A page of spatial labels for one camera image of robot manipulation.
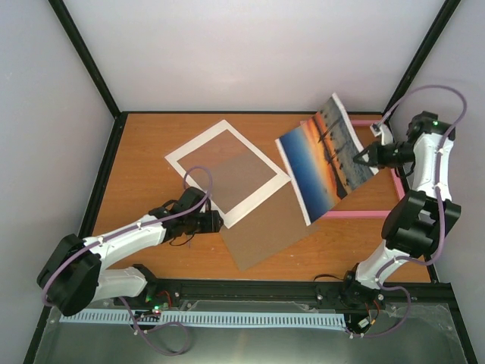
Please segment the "yellow handled screwdriver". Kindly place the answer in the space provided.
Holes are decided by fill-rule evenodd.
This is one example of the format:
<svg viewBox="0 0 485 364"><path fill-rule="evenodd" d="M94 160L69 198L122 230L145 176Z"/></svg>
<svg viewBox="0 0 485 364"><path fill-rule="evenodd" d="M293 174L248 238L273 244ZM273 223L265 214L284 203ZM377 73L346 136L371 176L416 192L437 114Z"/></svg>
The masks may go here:
<svg viewBox="0 0 485 364"><path fill-rule="evenodd" d="M190 248L190 241L194 238L194 235L189 236L189 238L185 241L185 245L187 245Z"/></svg>

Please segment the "brown backing board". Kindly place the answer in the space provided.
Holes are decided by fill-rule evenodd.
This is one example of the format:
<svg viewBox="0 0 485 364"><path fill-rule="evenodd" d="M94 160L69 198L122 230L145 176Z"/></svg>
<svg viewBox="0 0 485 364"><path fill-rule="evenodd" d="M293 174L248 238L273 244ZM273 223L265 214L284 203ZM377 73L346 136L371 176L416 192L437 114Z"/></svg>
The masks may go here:
<svg viewBox="0 0 485 364"><path fill-rule="evenodd" d="M289 182L237 224L231 228L224 226L221 235L238 268L246 270L311 231Z"/></svg>

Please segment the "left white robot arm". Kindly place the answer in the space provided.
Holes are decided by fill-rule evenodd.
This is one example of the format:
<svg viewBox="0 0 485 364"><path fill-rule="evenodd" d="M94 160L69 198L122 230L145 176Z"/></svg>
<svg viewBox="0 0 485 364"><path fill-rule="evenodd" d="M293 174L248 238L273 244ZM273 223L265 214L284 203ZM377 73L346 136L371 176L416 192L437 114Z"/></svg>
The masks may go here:
<svg viewBox="0 0 485 364"><path fill-rule="evenodd" d="M168 200L110 233L84 238L68 234L38 275L42 301L65 316L75 315L95 301L115 297L132 297L141 305L149 305L158 295L152 273L141 265L114 269L113 264L183 235L217 233L223 223L208 194L188 187L179 199Z"/></svg>

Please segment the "metal base plate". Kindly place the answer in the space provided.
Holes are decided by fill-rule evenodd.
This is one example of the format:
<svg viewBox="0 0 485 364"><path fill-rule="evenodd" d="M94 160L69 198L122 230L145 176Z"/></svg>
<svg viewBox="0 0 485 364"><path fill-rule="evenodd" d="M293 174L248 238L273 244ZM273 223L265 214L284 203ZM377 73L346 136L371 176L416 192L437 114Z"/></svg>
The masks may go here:
<svg viewBox="0 0 485 364"><path fill-rule="evenodd" d="M179 312L335 313L296 303L192 301ZM194 328L179 322L60 323L53 309L34 363L473 363L446 303L391 303L366 334L316 328Z"/></svg>

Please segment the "black aluminium rail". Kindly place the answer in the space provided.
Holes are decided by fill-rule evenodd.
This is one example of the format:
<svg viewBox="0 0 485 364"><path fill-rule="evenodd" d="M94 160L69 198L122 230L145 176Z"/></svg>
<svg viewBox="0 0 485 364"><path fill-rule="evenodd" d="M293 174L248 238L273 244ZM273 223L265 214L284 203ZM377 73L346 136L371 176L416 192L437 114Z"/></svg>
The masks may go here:
<svg viewBox="0 0 485 364"><path fill-rule="evenodd" d="M392 287L388 291L373 292L353 284L331 281L218 281L150 279L138 289L136 283L121 279L102 281L93 289L70 288L67 299L56 306L65 314L73 315L99 300L127 299L131 306L145 308L170 303L180 307L183 301L247 301L295 302L311 308L337 311L361 311L365 305L404 303L405 294Z"/></svg>

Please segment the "pink picture frame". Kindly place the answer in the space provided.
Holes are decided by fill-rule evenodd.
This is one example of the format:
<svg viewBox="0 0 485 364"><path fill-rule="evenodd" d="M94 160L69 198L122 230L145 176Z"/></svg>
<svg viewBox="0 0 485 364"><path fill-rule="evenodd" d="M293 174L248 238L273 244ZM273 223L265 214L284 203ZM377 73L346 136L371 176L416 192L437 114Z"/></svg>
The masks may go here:
<svg viewBox="0 0 485 364"><path fill-rule="evenodd" d="M351 123L353 127L370 127L374 120L370 119L352 119ZM394 190L398 200L400 200L404 195L404 187L401 180L396 175L393 169L390 170L390 175L393 180ZM390 211L387 210L330 210L322 216L322 218L385 218L388 216Z"/></svg>

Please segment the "white mat board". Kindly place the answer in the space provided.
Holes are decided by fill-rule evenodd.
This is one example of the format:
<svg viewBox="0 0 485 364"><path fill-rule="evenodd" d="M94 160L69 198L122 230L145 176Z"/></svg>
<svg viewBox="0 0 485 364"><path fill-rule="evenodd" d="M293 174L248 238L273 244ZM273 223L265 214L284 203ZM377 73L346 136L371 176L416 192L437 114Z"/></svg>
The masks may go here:
<svg viewBox="0 0 485 364"><path fill-rule="evenodd" d="M191 187L211 188L211 202L231 228L290 177L228 121L222 120L165 156Z"/></svg>

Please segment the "sunset photo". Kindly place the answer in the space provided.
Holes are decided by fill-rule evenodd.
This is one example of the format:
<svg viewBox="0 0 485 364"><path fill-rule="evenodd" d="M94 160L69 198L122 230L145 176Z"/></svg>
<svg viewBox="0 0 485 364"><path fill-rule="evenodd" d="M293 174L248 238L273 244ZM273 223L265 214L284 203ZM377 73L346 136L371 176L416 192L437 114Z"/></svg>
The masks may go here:
<svg viewBox="0 0 485 364"><path fill-rule="evenodd" d="M275 140L306 225L378 173L353 158L364 150L336 93L321 109Z"/></svg>

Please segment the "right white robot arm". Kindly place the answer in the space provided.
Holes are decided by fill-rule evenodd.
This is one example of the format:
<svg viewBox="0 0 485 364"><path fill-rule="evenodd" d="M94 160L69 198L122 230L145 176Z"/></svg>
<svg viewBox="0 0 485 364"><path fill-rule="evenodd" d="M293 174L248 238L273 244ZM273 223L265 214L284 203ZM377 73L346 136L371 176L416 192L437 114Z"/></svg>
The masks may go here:
<svg viewBox="0 0 485 364"><path fill-rule="evenodd" d="M374 142L353 158L359 165L377 168L409 163L415 181L386 217L382 243L346 272L340 298L349 308L373 303L384 281L405 263L437 256L461 215L448 188L449 153L455 141L452 125L423 111L412 118L406 136L404 142Z"/></svg>

